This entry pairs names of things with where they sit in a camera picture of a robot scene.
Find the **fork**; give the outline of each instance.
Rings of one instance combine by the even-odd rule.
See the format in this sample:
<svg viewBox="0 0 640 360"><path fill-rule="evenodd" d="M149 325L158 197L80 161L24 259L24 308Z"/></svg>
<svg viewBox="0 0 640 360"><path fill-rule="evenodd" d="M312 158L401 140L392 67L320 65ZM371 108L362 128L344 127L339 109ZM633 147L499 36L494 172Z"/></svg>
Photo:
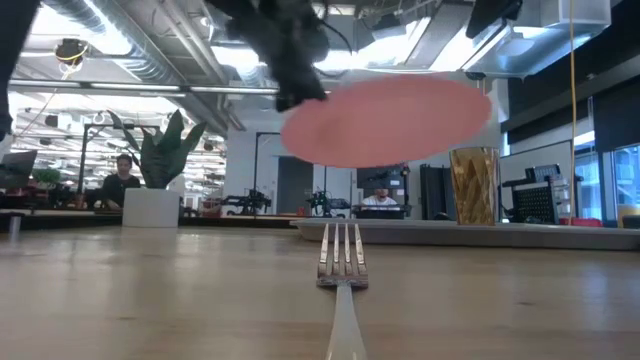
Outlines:
<svg viewBox="0 0 640 360"><path fill-rule="evenodd" d="M344 226L344 253L340 253L340 224L336 224L333 253L329 253L329 224L324 227L317 285L335 287L336 308L326 360L366 360L367 353L353 305L352 288L367 288L369 276L364 261L360 228L355 224L355 259L351 255L349 224Z"/></svg>

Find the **pink disc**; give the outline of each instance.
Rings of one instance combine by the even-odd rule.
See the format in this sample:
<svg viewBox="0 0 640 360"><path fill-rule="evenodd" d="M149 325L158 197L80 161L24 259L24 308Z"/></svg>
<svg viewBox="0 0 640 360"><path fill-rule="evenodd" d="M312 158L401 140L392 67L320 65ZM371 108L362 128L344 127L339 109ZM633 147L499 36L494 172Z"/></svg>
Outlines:
<svg viewBox="0 0 640 360"><path fill-rule="evenodd" d="M435 76L397 75L300 105L281 130L294 156L362 168L426 159L469 140L491 116L479 89Z"/></svg>

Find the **potted plant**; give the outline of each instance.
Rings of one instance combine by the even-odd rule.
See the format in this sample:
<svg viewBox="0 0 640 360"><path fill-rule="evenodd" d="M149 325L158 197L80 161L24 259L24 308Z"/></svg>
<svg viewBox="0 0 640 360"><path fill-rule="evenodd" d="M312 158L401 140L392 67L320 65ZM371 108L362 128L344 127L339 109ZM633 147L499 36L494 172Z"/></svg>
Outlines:
<svg viewBox="0 0 640 360"><path fill-rule="evenodd" d="M109 111L115 128L122 129L131 147L140 154L140 159L131 150L133 162L140 168L146 188L127 189L125 193L122 225L129 227L177 227L180 210L180 195L167 191L167 185L180 175L187 164L187 155L198 145L206 128L205 123L194 126L182 140L184 123L180 111L171 115L167 130L157 130L152 135L142 129L142 144L134 139L122 120Z"/></svg>
<svg viewBox="0 0 640 360"><path fill-rule="evenodd" d="M56 169L33 169L31 175L42 190L53 189L60 182L60 171Z"/></svg>

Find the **person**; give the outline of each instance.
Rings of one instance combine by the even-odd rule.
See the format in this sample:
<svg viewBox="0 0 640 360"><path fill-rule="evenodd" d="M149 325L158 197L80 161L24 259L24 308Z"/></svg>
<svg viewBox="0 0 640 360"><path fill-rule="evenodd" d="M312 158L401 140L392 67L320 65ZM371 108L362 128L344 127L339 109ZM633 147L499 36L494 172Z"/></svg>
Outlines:
<svg viewBox="0 0 640 360"><path fill-rule="evenodd" d="M389 190L376 189L375 194L362 200L362 205L372 205L364 207L363 210L399 210L399 208L388 207L389 205L398 205L398 203L389 197Z"/></svg>
<svg viewBox="0 0 640 360"><path fill-rule="evenodd" d="M129 188L139 188L140 180L131 175L133 159L131 156L122 154L116 159L118 172L111 174L104 179L102 193L111 210L120 210L124 207L124 192Z"/></svg>

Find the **black door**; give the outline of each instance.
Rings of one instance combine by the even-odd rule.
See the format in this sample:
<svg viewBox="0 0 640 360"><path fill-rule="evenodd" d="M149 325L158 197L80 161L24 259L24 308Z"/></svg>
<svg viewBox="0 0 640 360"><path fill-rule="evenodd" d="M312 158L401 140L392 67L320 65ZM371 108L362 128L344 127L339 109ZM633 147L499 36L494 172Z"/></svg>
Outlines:
<svg viewBox="0 0 640 360"><path fill-rule="evenodd" d="M295 157L278 160L278 214L295 214L308 208L313 191L313 164Z"/></svg>

